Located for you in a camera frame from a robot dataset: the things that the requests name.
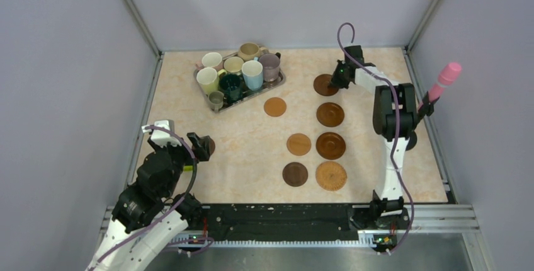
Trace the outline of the dark walnut coaster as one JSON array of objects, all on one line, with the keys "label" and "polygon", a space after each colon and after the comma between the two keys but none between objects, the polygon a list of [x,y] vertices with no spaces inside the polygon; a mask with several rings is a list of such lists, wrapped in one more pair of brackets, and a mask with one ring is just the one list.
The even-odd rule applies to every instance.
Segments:
[{"label": "dark walnut coaster", "polygon": [[214,140],[210,139],[209,140],[209,153],[210,153],[210,156],[215,152],[215,148],[216,148],[216,145],[215,145]]},{"label": "dark walnut coaster", "polygon": [[302,163],[291,162],[284,167],[282,177],[287,185],[300,187],[306,183],[309,174],[307,168]]}]

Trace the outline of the brown saucer coaster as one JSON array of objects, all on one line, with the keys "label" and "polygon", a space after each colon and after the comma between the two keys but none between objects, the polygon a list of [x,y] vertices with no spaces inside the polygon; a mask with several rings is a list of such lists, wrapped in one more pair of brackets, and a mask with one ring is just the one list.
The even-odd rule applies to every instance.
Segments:
[{"label": "brown saucer coaster", "polygon": [[346,151],[344,139],[335,132],[321,134],[316,140],[315,147],[318,154],[328,160],[339,159]]},{"label": "brown saucer coaster", "polygon": [[343,123],[345,114],[337,103],[326,102],[317,108],[316,117],[319,123],[326,127],[337,127]]},{"label": "brown saucer coaster", "polygon": [[321,96],[333,96],[338,91],[339,88],[331,85],[331,74],[320,74],[318,75],[313,82],[313,87],[316,93]]}]

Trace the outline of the light bamboo coaster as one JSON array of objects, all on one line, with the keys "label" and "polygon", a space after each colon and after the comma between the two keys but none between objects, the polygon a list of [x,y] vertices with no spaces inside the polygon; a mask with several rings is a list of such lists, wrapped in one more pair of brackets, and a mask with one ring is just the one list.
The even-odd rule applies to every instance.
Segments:
[{"label": "light bamboo coaster", "polygon": [[295,156],[306,155],[312,147],[310,138],[301,133],[292,134],[288,138],[286,145],[289,152]]},{"label": "light bamboo coaster", "polygon": [[287,110],[287,104],[282,98],[272,97],[265,101],[264,112],[270,117],[279,117]]}]

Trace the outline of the dark walnut coaster front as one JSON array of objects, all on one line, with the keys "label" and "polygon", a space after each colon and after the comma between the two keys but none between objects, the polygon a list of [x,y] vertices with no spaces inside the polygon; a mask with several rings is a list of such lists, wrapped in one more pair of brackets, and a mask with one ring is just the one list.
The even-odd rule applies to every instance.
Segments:
[{"label": "dark walnut coaster front", "polygon": [[307,168],[302,163],[291,162],[284,167],[282,177],[287,185],[300,187],[306,183],[309,174]]}]

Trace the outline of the woven rattan coaster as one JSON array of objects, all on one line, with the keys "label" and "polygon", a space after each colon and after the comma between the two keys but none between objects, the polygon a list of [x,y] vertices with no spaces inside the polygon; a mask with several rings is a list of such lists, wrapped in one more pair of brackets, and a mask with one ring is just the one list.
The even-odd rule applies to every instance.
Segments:
[{"label": "woven rattan coaster", "polygon": [[348,176],[345,168],[339,163],[325,161],[317,167],[315,179],[324,190],[335,192],[345,186]]}]

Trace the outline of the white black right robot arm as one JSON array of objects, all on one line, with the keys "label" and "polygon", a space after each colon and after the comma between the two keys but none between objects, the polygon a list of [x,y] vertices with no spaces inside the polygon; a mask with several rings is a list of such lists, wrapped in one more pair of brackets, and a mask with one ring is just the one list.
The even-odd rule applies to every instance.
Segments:
[{"label": "white black right robot arm", "polygon": [[407,217],[404,204],[412,200],[402,178],[404,156],[418,125],[414,85],[388,78],[373,64],[365,63],[359,45],[342,49],[329,83],[332,88],[364,87],[374,96],[372,125],[382,144],[380,171],[369,207],[369,220],[386,228]]}]

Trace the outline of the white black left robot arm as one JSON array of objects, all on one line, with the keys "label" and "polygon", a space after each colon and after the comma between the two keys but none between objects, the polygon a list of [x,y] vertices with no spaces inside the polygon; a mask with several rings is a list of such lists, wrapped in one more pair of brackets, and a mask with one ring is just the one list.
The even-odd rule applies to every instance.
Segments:
[{"label": "white black left robot arm", "polygon": [[144,270],[176,235],[205,220],[191,189],[198,163],[214,152],[212,138],[189,132],[185,143],[169,129],[153,125],[145,132],[152,152],[119,195],[88,270]]}]

